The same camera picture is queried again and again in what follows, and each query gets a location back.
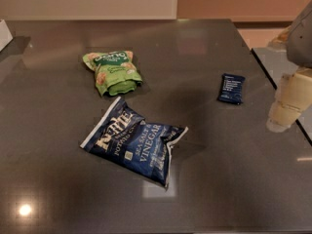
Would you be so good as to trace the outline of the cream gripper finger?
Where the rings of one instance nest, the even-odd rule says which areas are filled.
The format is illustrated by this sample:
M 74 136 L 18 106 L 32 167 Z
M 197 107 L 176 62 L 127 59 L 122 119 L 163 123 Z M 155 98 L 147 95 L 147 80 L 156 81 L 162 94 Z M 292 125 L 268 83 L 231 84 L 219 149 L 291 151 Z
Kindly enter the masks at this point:
M 287 130 L 312 104 L 312 69 L 299 67 L 283 74 L 268 114 L 266 127 L 273 133 Z

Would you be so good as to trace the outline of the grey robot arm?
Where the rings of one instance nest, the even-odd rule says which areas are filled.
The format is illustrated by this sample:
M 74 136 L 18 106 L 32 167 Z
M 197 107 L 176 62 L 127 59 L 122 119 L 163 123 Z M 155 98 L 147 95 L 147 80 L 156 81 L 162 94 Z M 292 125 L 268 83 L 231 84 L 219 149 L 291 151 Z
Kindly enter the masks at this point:
M 312 104 L 312 1 L 289 27 L 286 54 L 298 69 L 284 74 L 278 84 L 266 122 L 273 133 L 287 130 Z

